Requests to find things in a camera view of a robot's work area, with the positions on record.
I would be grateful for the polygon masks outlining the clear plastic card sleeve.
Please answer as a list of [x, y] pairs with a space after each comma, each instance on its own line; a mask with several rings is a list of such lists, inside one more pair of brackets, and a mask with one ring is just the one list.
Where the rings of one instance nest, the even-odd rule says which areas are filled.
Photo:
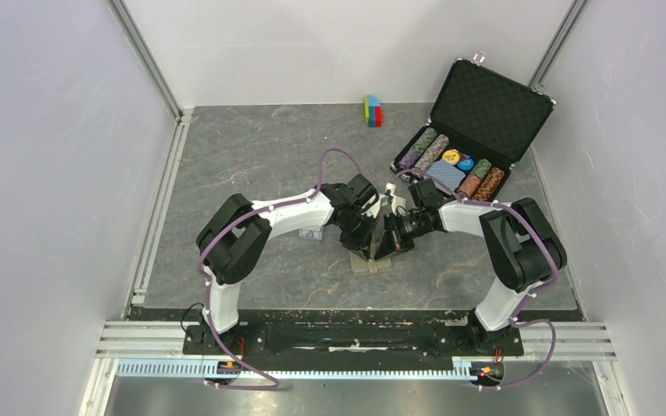
[[298, 230], [298, 236], [306, 240], [322, 241], [323, 234], [323, 226], [303, 227]]

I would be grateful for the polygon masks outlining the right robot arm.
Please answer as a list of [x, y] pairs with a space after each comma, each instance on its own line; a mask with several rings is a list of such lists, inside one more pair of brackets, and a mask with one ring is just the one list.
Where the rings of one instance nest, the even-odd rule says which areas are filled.
[[410, 251], [418, 237], [435, 231], [482, 237], [495, 279], [469, 314], [466, 340], [474, 352], [487, 354], [500, 344], [500, 332], [516, 324], [527, 298], [558, 277], [568, 256], [533, 199], [502, 204], [446, 197], [440, 187], [424, 179], [408, 188], [415, 207], [384, 217], [375, 259]]

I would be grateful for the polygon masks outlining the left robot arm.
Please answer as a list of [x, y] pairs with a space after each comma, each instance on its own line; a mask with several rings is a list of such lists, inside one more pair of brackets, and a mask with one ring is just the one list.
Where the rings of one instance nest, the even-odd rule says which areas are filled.
[[206, 280], [206, 344], [221, 354], [236, 346], [240, 283], [253, 272], [270, 240], [332, 225], [340, 231], [343, 248], [367, 259], [381, 202], [381, 194], [361, 174], [347, 183], [317, 184], [270, 201], [231, 195], [196, 238], [197, 270]]

